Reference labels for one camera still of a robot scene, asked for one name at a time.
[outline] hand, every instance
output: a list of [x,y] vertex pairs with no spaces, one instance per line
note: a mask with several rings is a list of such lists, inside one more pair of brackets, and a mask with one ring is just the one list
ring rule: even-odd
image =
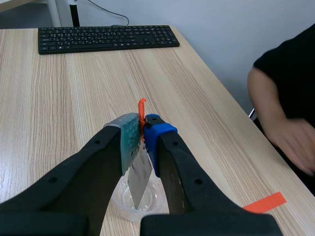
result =
[[296,167],[308,175],[315,171],[315,129],[303,119],[280,119],[268,124],[267,138],[278,146]]

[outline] keyboard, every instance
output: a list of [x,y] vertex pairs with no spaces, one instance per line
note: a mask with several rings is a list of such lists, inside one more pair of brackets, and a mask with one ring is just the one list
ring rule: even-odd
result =
[[38,29],[38,53],[41,55],[179,46],[169,26]]

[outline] green gripper pad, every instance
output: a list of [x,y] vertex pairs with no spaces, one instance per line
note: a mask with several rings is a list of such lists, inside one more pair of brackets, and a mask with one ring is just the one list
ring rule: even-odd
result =
[[140,147],[140,128],[138,113],[128,113],[105,126],[115,126],[121,130],[120,149],[123,175],[128,170]]

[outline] cable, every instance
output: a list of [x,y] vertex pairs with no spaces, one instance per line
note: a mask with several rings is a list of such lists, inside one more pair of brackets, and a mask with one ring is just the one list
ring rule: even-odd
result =
[[121,15],[121,14],[118,14],[118,13],[115,13],[115,12],[112,12],[112,11],[109,11],[109,10],[106,10],[105,8],[103,8],[103,7],[99,6],[99,5],[97,5],[96,3],[92,2],[91,0],[87,0],[87,1],[89,1],[89,2],[92,3],[93,5],[99,7],[100,9],[102,9],[102,10],[104,10],[104,11],[107,11],[107,12],[109,12],[109,13],[111,13],[111,14],[114,14],[114,15],[117,15],[117,16],[121,16],[121,17],[125,17],[125,18],[128,20],[127,26],[129,25],[129,18],[128,18],[127,16],[124,16],[124,15]]

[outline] clear plastic container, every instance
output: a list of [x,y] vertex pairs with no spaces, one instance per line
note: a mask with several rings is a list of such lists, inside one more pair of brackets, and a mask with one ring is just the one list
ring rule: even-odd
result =
[[165,191],[160,178],[152,170],[148,185],[139,204],[135,209],[131,192],[127,183],[129,169],[118,182],[112,200],[117,208],[117,213],[129,221],[140,221],[148,214],[162,213],[162,207],[167,204]]

